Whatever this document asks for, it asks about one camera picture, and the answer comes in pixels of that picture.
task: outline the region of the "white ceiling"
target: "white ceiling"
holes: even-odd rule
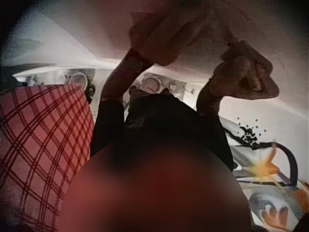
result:
[[[36,9],[94,57],[120,59],[129,48],[130,13],[154,11],[169,2],[171,0],[58,0]],[[215,2],[220,4],[223,19],[235,36],[248,41],[273,63],[272,77],[281,89],[280,101],[308,117],[308,32],[302,28],[301,18],[275,0]],[[185,49],[178,63],[204,73],[205,79],[200,76],[195,81],[206,82],[226,49],[223,44],[204,38]]]

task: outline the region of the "person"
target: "person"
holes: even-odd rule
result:
[[[131,48],[107,79],[90,147],[60,212],[59,231],[250,231],[246,197],[218,112],[225,96],[278,96],[271,63],[234,42],[197,98],[197,110],[172,94],[131,89],[153,64],[175,61],[201,27],[201,8],[147,15],[130,31]]]

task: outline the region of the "hand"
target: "hand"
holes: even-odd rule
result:
[[[241,41],[222,55],[221,63],[207,83],[211,95],[256,100],[279,95],[279,88],[270,77],[272,64]]]
[[[177,6],[160,13],[139,13],[138,22],[130,30],[131,47],[151,63],[169,65],[197,36],[207,13],[207,6],[200,4]]]

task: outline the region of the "black top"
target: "black top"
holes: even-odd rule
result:
[[[124,121],[123,105],[114,100],[99,105],[90,156],[117,140],[133,135],[184,138],[214,153],[231,171],[233,158],[218,116],[201,116],[172,95],[153,94],[136,100]]]

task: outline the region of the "red checkered cloth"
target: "red checkered cloth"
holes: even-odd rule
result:
[[[6,225],[57,231],[68,186],[89,159],[93,126],[79,85],[0,94],[0,213]]]

